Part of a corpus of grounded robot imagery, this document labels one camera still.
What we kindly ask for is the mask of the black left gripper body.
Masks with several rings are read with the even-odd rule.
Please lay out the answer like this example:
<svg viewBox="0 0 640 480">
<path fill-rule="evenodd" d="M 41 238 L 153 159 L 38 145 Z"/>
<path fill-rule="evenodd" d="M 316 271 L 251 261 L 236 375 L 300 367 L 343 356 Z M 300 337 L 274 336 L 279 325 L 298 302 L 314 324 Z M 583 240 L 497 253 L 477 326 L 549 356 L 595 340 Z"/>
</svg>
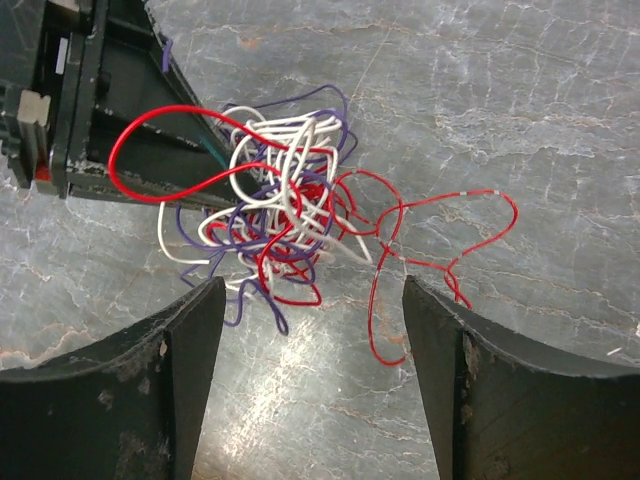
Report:
<svg viewBox="0 0 640 480">
<path fill-rule="evenodd" d="M 108 4 L 1 4 L 1 153 L 17 184 L 67 198 L 105 198 L 87 158 Z"/>
</svg>

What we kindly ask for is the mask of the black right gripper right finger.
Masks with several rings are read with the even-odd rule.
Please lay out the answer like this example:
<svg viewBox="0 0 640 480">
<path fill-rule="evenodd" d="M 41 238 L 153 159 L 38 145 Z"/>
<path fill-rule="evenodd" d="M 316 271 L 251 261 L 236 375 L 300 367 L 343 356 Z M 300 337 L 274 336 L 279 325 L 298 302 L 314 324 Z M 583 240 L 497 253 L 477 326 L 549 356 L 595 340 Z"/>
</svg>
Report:
<svg viewBox="0 0 640 480">
<path fill-rule="evenodd" d="M 635 479 L 639 371 L 538 342 L 408 277 L 408 339 L 443 479 Z"/>
</svg>

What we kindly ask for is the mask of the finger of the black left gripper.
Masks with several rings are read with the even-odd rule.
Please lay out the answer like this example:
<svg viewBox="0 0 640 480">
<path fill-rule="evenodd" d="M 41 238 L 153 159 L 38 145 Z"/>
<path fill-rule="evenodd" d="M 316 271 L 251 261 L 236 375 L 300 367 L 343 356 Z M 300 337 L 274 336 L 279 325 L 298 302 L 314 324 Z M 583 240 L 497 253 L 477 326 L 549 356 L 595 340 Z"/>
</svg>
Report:
<svg viewBox="0 0 640 480">
<path fill-rule="evenodd" d="M 199 107 L 198 97 L 169 51 L 169 39 L 145 1 L 84 1 L 90 30 L 72 57 L 79 69 L 67 147 L 67 192 L 125 202 L 108 175 L 118 137 L 134 121 L 117 159 L 123 184 L 149 196 L 184 191 L 230 166 L 232 148 L 222 123 L 203 114 L 166 112 Z"/>
</svg>

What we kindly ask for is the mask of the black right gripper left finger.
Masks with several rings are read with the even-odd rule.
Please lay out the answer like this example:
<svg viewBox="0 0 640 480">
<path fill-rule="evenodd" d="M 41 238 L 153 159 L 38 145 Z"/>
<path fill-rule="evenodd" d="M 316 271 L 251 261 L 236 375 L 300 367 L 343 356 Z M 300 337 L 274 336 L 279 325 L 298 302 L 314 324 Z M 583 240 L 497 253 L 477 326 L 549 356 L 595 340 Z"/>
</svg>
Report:
<svg viewBox="0 0 640 480">
<path fill-rule="evenodd" d="M 100 341 L 2 371 L 2 478 L 190 478 L 225 306 L 216 277 Z"/>
</svg>

